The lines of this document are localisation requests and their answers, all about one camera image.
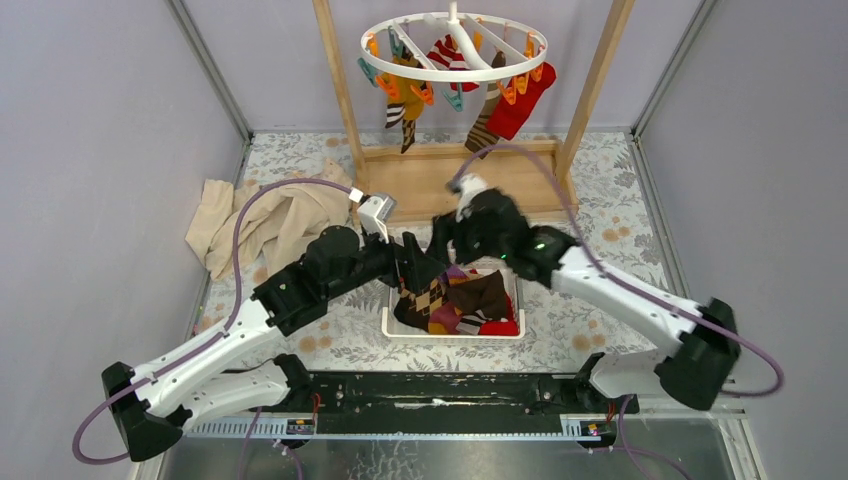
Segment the white round clip hanger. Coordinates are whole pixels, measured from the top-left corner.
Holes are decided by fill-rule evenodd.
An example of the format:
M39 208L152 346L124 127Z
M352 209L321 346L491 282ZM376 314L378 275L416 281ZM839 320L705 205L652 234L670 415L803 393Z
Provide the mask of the white round clip hanger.
M438 66L407 30L421 24L438 38L448 35L465 68ZM539 31L515 20L462 12L456 1L441 12L399 16L378 23L359 40L360 59L379 73L435 83L482 83L539 71L549 42Z

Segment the purple orange striped sock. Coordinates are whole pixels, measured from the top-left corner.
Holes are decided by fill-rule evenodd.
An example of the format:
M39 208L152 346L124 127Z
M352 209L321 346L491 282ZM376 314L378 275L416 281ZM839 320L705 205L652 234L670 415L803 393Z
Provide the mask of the purple orange striped sock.
M430 335L470 335L469 326L463 322L463 312L448 296L451 287L469 280L469 275L458 266L451 266L442 276L442 305L430 314L427 324L427 332Z

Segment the mustard yellow sock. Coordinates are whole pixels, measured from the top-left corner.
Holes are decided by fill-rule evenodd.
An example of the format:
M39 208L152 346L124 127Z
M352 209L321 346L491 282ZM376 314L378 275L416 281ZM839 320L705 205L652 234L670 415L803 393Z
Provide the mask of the mustard yellow sock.
M416 141L417 120L426 106L419 92L426 84L384 72L377 77L377 85L387 96L384 128L401 128L400 153L404 154Z

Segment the red white striped sock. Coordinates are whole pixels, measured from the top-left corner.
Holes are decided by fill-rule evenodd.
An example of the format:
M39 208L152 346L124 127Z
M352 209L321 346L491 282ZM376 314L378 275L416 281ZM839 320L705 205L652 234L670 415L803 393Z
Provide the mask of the red white striped sock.
M451 71L465 71L468 69L463 54L450 34L437 40L427 52L426 57L440 69ZM475 82L449 83L449 89L454 92L459 90L462 92L471 92L477 90L479 87L480 85Z

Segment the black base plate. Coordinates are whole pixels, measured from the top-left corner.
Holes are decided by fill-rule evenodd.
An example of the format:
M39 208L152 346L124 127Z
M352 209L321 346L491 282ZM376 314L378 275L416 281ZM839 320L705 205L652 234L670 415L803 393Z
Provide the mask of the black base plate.
M563 415L603 422L639 412L586 380L559 374L319 372L269 407L316 419L321 434L548 434Z

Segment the beige crumpled cloth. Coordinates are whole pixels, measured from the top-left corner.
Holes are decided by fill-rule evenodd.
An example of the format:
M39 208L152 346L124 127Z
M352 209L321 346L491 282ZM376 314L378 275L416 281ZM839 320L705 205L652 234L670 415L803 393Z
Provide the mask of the beige crumpled cloth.
M344 187L352 178L327 158L323 169L297 183L276 188L255 201L243 218L238 236L242 269L260 256L268 271L278 271L298 260L306 246L329 226L344 225L350 215L349 195L319 180ZM216 281L233 274L232 241L241 209L260 190L249 181L240 188L230 182L207 179L185 241Z

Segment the floral table mat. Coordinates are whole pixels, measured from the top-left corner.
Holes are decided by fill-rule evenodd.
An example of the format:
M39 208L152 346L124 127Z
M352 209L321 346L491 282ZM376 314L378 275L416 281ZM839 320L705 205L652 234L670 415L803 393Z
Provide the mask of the floral table mat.
M224 324L237 297L296 260L325 227L349 222L342 189L353 170L341 135L262 133L239 184L205 182L186 234L212 279L196 332ZM576 173L588 193L578 221L592 251L664 287L659 243L624 135L590 134ZM332 301L315 323L246 354L239 366L291 352L316 370L573 372L594 353L651 347L583 300L486 267L460 267L420 295L379 281L363 285Z

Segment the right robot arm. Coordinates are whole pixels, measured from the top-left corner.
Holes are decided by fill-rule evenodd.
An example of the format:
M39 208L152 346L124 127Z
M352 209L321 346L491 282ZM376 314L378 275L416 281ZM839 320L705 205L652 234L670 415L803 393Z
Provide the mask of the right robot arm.
M519 278L586 301L648 339L651 351L602 354L587 362L587 376L575 382L573 396L589 412L612 398L658 390L708 411L741 354L730 305L672 295L592 258L564 230L530 225L497 188L465 195L459 209L434 217L427 253L459 264L499 259Z

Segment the brown tan striped sock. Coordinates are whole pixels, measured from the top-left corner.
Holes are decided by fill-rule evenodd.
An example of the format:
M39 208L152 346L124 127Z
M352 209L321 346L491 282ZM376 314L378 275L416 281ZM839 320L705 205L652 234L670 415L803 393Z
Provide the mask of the brown tan striped sock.
M497 82L493 81L487 85L485 102L481 111L468 132L464 147L471 153L477 153L487 147L499 142L500 136L493 133L487 124L492 113L501 99L501 91Z

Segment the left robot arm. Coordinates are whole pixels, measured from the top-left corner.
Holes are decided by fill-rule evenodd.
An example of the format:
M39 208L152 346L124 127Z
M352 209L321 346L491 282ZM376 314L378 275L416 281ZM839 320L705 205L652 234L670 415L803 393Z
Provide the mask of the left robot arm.
M371 281L423 291L447 269L452 239L451 228L439 225L427 248L410 232L396 242L328 227L298 260L256 287L222 326L146 363L107 367L101 374L106 408L126 458L156 457L186 429L230 412L274 404L288 411L304 407L309 374L296 356L285 354L257 375L228 374L227 363L322 318L331 300Z

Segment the white plastic basket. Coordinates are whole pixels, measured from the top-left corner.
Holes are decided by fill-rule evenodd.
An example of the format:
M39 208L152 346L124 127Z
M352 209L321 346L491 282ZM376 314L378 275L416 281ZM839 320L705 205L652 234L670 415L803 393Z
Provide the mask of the white plastic basket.
M407 343L518 341L526 334L519 280L492 259L452 265L419 293L402 280L388 294L381 330Z

